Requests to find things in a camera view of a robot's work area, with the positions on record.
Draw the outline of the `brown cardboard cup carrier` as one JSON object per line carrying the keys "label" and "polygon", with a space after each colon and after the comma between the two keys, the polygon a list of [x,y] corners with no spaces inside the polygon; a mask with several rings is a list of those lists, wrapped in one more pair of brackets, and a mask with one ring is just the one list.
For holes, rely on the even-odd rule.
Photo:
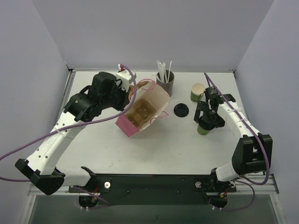
{"label": "brown cardboard cup carrier", "polygon": [[131,100],[134,95],[135,95],[135,87],[133,85],[130,85],[129,86],[129,93],[128,93],[129,100]]}
{"label": "brown cardboard cup carrier", "polygon": [[138,100],[125,116],[137,128],[141,128],[155,114],[155,108],[145,99]]}

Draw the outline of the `brown paper takeout bag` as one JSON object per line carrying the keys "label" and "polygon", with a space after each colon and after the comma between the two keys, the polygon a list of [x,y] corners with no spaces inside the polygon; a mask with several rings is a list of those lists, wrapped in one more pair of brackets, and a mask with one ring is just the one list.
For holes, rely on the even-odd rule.
{"label": "brown paper takeout bag", "polygon": [[119,116],[116,125],[131,137],[149,127],[156,119],[169,114],[165,111],[171,97],[152,79],[137,83],[136,98],[130,109]]}

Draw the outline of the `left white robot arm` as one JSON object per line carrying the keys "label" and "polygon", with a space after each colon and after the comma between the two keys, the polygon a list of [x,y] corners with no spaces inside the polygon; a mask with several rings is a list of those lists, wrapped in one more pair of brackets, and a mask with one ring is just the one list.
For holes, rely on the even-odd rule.
{"label": "left white robot arm", "polygon": [[19,159],[15,167],[46,195],[55,193],[62,186],[77,185],[85,192],[94,190],[96,175],[90,169],[80,167],[68,171],[57,168],[57,163],[87,122],[107,108],[124,110],[129,104],[130,84],[135,77],[135,73],[124,69],[116,75],[108,72],[96,74],[91,85],[70,97],[53,127],[54,134],[47,137],[28,158]]}

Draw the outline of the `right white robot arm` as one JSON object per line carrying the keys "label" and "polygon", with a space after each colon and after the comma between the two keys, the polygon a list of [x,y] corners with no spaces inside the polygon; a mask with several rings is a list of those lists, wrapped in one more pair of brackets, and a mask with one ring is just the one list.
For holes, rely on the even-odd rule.
{"label": "right white robot arm", "polygon": [[228,126],[238,142],[231,161],[215,168],[219,182],[228,182],[251,173],[269,176],[273,140],[248,121],[231,94],[220,94],[213,86],[204,91],[205,100],[198,100],[194,115],[197,131],[207,135],[211,130]]}

